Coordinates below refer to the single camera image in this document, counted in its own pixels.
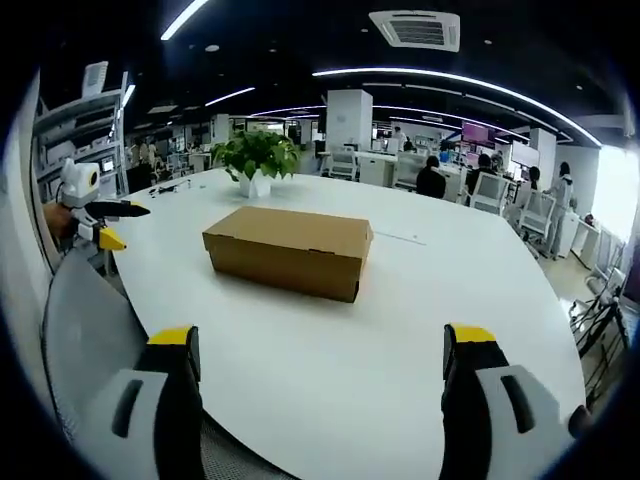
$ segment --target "shelf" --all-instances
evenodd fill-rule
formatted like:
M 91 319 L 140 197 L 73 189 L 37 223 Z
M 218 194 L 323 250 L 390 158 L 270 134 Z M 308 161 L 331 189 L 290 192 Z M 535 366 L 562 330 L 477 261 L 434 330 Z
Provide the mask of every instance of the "shelf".
M 71 140 L 75 137 L 80 137 L 82 135 L 87 135 L 98 130 L 110 128 L 111 125 L 113 125 L 113 115 L 107 118 L 94 120 L 93 122 L 85 123 L 84 125 L 80 125 L 79 127 L 75 127 L 59 135 L 49 137 L 43 143 L 45 146 L 50 147 L 53 144 L 66 142 L 67 140 Z
M 106 145 L 98 145 L 97 147 L 93 147 L 90 148 L 89 150 L 79 153 L 77 155 L 74 155 L 73 157 L 71 157 L 73 159 L 74 162 L 76 163 L 83 163 L 83 162 L 87 162 L 89 160 L 99 160 L 100 158 L 102 158 L 102 156 L 106 157 L 108 155 L 111 154 L 112 150 L 115 150 L 116 147 L 118 146 L 117 143 L 107 143 Z M 59 170 L 62 169 L 62 167 L 64 167 L 65 161 L 66 159 L 69 157 L 65 157 L 64 159 L 62 159 L 61 161 L 59 161 L 58 163 L 56 163 L 55 165 L 50 165 L 49 167 L 45 168 L 44 170 L 42 170 L 41 172 L 37 172 L 36 173 L 36 178 L 38 179 L 38 182 L 43 181 L 45 179 L 47 179 L 47 177 L 50 177 L 56 173 L 58 173 Z
M 120 90 L 110 90 L 61 105 L 36 119 L 33 125 L 33 134 L 41 135 L 69 120 L 115 107 L 119 100 Z

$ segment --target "green plant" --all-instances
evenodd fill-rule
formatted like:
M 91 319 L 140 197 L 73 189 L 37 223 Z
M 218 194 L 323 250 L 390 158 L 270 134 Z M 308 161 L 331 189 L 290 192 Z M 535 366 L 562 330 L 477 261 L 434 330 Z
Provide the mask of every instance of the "green plant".
M 284 135 L 270 132 L 239 132 L 229 142 L 211 149 L 213 162 L 221 161 L 234 182 L 244 173 L 249 180 L 260 170 L 265 176 L 282 178 L 293 174 L 298 165 L 298 152 Z

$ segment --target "air conditioning vent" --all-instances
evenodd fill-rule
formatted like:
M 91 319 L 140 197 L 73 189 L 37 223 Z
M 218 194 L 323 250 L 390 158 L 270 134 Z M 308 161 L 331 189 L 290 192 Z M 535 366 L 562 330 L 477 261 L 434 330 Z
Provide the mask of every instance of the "air conditioning vent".
M 399 10 L 369 18 L 392 47 L 460 50 L 460 17 L 453 13 Z

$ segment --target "box lid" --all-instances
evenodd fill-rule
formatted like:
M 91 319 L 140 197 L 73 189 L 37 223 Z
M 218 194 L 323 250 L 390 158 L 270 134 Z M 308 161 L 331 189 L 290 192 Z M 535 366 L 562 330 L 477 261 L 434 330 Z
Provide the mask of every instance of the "box lid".
M 204 232 L 207 249 L 208 236 L 366 258 L 373 234 L 367 220 L 241 207 Z

